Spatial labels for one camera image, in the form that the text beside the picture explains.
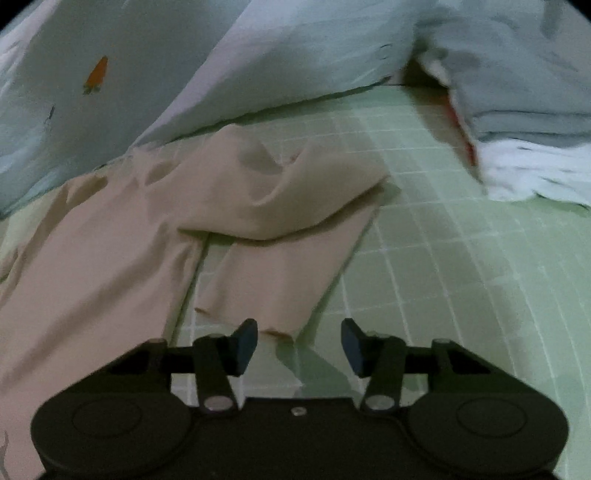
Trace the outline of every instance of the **beige pants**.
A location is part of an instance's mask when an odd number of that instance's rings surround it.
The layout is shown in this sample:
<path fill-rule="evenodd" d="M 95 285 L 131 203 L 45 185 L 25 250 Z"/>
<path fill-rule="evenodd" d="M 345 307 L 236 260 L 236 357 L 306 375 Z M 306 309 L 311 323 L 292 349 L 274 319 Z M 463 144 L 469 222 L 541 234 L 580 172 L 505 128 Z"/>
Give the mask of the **beige pants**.
<path fill-rule="evenodd" d="M 309 144 L 278 165 L 230 125 L 172 160 L 137 151 L 60 188 L 0 265 L 0 444 L 11 480 L 43 471 L 30 439 L 48 398 L 170 337 L 206 232 L 237 237 L 195 308 L 294 335 L 378 201 L 382 164 Z"/>

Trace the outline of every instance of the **orange carrot print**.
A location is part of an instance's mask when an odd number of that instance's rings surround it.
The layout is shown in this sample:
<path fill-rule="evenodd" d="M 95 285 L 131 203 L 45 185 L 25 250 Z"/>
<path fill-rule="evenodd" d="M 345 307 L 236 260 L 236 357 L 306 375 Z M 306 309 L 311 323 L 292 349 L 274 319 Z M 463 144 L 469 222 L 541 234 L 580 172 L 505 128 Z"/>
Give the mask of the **orange carrot print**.
<path fill-rule="evenodd" d="M 100 92 L 100 86 L 103 83 L 105 78 L 105 74 L 107 73 L 107 62 L 109 59 L 105 56 L 102 57 L 99 62 L 96 64 L 96 67 L 90 75 L 88 75 L 88 80 L 84 84 L 84 94 L 88 95 L 92 92 Z"/>

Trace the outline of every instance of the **circular pad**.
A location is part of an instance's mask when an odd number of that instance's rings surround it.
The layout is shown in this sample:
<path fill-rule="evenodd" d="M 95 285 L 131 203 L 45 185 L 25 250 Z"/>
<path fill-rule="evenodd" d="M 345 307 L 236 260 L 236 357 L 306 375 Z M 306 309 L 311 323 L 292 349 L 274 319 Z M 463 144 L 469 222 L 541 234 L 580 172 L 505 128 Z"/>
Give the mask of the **circular pad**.
<path fill-rule="evenodd" d="M 60 473 L 128 478 L 165 462 L 190 423 L 188 407 L 170 393 L 68 393 L 37 410 L 31 437 Z"/>
<path fill-rule="evenodd" d="M 434 460 L 459 474 L 524 475 L 561 454 L 564 413 L 537 393 L 428 393 L 408 411 L 408 429 Z"/>

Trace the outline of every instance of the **metal screw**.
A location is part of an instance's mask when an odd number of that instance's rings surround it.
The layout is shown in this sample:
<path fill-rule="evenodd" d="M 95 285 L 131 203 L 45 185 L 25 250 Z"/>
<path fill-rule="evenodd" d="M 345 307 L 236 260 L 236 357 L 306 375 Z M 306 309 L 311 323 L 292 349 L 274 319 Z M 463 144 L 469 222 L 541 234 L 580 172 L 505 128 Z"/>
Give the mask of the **metal screw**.
<path fill-rule="evenodd" d="M 308 413 L 308 409 L 306 407 L 293 407 L 291 409 L 291 414 L 294 417 L 303 417 Z"/>
<path fill-rule="evenodd" d="M 387 395 L 372 395 L 365 400 L 365 404 L 370 410 L 384 411 L 395 407 L 396 401 Z"/>
<path fill-rule="evenodd" d="M 234 406 L 234 402 L 231 398 L 225 395 L 216 395 L 209 397 L 203 405 L 209 411 L 226 411 L 230 410 Z"/>

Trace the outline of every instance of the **white cloth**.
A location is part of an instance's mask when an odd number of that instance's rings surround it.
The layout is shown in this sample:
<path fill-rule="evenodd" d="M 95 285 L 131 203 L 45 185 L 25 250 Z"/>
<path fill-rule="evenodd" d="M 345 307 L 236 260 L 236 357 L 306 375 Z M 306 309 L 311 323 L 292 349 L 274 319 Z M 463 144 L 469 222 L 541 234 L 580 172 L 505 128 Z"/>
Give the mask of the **white cloth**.
<path fill-rule="evenodd" d="M 450 86 L 439 60 L 424 54 L 420 63 L 439 83 Z M 549 147 L 514 139 L 480 142 L 462 118 L 453 89 L 450 103 L 474 146 L 480 179 L 490 199 L 516 202 L 541 195 L 591 206 L 591 144 Z"/>

